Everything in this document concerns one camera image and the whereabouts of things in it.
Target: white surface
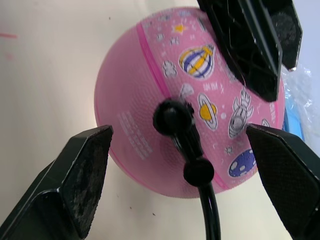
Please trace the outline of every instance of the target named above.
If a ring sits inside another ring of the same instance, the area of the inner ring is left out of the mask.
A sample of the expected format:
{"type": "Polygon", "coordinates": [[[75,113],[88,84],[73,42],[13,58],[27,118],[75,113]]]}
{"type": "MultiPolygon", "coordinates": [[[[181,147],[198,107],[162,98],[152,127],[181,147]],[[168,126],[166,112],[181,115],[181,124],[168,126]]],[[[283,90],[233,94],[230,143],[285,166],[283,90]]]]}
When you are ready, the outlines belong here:
{"type": "MultiPolygon", "coordinates": [[[[320,3],[295,2],[304,29],[301,62],[319,77],[320,3]]],[[[0,0],[0,33],[17,35],[0,37],[0,224],[67,140],[96,126],[95,80],[111,44],[152,12],[196,5],[196,0],[0,0]]],[[[315,84],[320,101],[320,83],[315,84]]],[[[222,240],[291,239],[257,175],[219,194],[217,203],[222,240]]],[[[144,189],[110,160],[87,239],[204,240],[201,204],[144,189]]]]}

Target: pink basketball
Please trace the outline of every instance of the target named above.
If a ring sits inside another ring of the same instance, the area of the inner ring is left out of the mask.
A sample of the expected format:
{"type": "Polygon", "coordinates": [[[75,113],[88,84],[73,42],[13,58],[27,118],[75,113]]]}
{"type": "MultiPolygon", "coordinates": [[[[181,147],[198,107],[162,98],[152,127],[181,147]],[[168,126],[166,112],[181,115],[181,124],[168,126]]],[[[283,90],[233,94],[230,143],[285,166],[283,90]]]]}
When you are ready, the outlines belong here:
{"type": "Polygon", "coordinates": [[[133,180],[157,193],[198,197],[183,177],[185,161],[153,127],[163,100],[181,97],[195,110],[205,157],[215,169],[216,193],[257,172],[245,123],[281,128],[285,98],[267,103],[237,81],[207,15],[197,8],[167,9],[142,20],[109,50],[95,87],[97,125],[112,125],[110,155],[133,180]]]}

